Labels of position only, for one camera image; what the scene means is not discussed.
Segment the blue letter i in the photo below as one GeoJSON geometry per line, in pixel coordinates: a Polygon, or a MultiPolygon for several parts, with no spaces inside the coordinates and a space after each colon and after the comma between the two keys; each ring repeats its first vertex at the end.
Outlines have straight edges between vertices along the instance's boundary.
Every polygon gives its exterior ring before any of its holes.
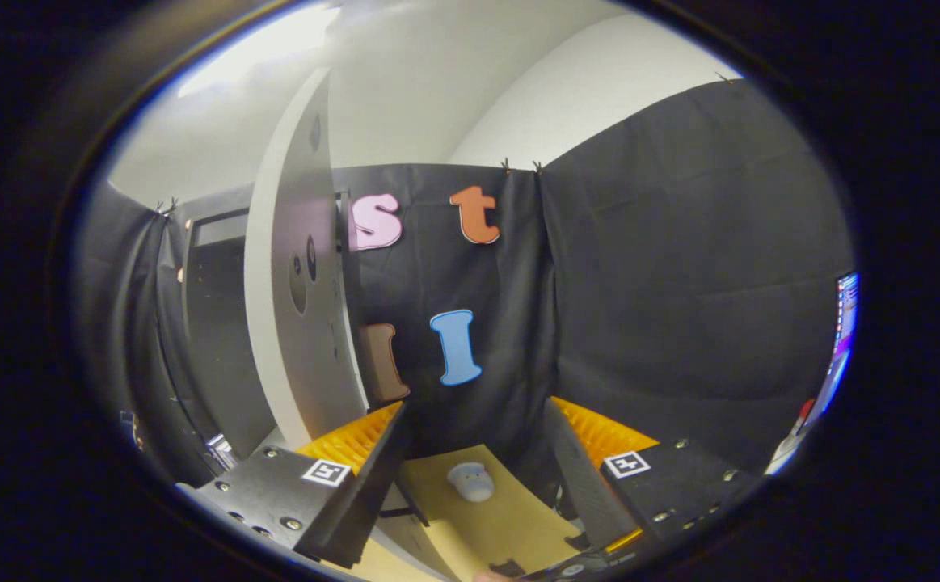
{"type": "Polygon", "coordinates": [[[469,382],[483,372],[473,361],[470,321],[473,321],[472,310],[455,310],[430,318],[430,329],[440,334],[440,349],[445,353],[445,375],[440,377],[444,386],[469,382]]]}

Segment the red object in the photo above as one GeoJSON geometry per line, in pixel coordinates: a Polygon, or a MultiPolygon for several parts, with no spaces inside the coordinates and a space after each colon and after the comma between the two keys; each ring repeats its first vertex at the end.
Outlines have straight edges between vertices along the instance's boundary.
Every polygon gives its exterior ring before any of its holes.
{"type": "Polygon", "coordinates": [[[799,417],[801,417],[801,420],[807,419],[807,415],[811,413],[811,408],[813,406],[814,406],[814,398],[803,403],[802,408],[799,409],[799,417]]]}

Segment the white mouse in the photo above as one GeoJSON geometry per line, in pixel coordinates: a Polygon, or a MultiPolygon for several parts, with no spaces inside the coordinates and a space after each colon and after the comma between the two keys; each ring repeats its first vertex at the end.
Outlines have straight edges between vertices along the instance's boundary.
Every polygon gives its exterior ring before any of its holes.
{"type": "Polygon", "coordinates": [[[452,483],[452,487],[464,500],[474,504],[490,500],[491,495],[495,494],[495,480],[491,479],[481,463],[455,465],[448,471],[448,483],[452,483]]]}

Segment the black curtain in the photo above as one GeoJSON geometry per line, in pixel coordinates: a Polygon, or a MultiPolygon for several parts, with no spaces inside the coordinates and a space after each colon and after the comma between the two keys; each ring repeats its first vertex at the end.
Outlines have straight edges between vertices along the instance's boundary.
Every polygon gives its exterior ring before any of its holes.
{"type": "Polygon", "coordinates": [[[540,497],[554,494],[541,438],[542,404],[554,390],[554,272],[535,174],[500,167],[391,165],[334,172],[352,199],[392,194],[403,235],[391,247],[358,251],[366,324],[394,325],[394,359],[414,412],[411,456],[487,445],[540,497]],[[491,244],[462,235],[449,198],[480,187],[500,236],[491,244]],[[478,378],[443,386],[440,336],[430,318],[472,310],[470,343],[478,378]]]}
{"type": "MultiPolygon", "coordinates": [[[[136,414],[155,471],[204,485],[221,469],[179,402],[158,331],[157,269],[169,218],[110,184],[96,188],[85,213],[71,258],[71,320],[94,397],[112,423],[120,412],[136,414]]],[[[160,266],[174,280],[174,269],[160,266]]]]}
{"type": "Polygon", "coordinates": [[[854,269],[839,184],[746,81],[654,103],[541,176],[557,394],[762,470],[817,391],[854,269]]]}

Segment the white wall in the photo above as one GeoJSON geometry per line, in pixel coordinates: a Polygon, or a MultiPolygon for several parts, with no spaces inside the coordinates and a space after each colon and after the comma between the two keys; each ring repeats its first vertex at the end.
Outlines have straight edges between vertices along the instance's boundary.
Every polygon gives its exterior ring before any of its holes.
{"type": "Polygon", "coordinates": [[[164,91],[125,140],[111,181],[149,207],[251,183],[286,104],[323,65],[332,69],[334,167],[443,163],[537,60],[585,27],[625,14],[603,0],[343,5],[317,48],[275,55],[182,99],[178,87],[164,91]]]}
{"type": "Polygon", "coordinates": [[[533,169],[636,111],[692,87],[739,78],[651,19],[595,23],[538,61],[496,100],[448,163],[533,169]]]}

